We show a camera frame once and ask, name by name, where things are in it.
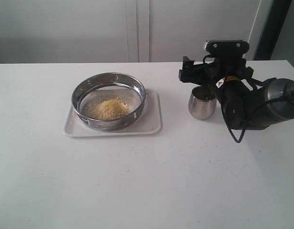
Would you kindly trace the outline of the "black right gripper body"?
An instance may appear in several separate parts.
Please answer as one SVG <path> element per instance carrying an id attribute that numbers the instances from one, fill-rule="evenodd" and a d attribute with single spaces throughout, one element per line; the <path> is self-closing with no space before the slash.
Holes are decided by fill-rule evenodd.
<path id="1" fill-rule="evenodd" d="M 250 113 L 248 96 L 250 89 L 243 83 L 252 78 L 253 69 L 246 66 L 243 57 L 250 45 L 243 41 L 240 47 L 233 49 L 211 49 L 206 51 L 206 59 L 213 58 L 212 64 L 218 68 L 217 76 L 209 83 L 223 106 L 226 115 L 247 115 Z"/>

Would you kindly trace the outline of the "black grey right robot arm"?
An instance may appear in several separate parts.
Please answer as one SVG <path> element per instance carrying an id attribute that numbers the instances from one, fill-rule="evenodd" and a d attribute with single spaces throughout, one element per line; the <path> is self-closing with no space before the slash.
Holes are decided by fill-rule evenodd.
<path id="1" fill-rule="evenodd" d="M 183 83 L 210 89 L 230 129 L 263 130 L 294 119 L 294 80 L 254 79 L 244 58 L 249 48 L 243 40 L 206 41 L 205 58 L 213 61 L 195 64 L 184 56 L 178 77 Z"/>

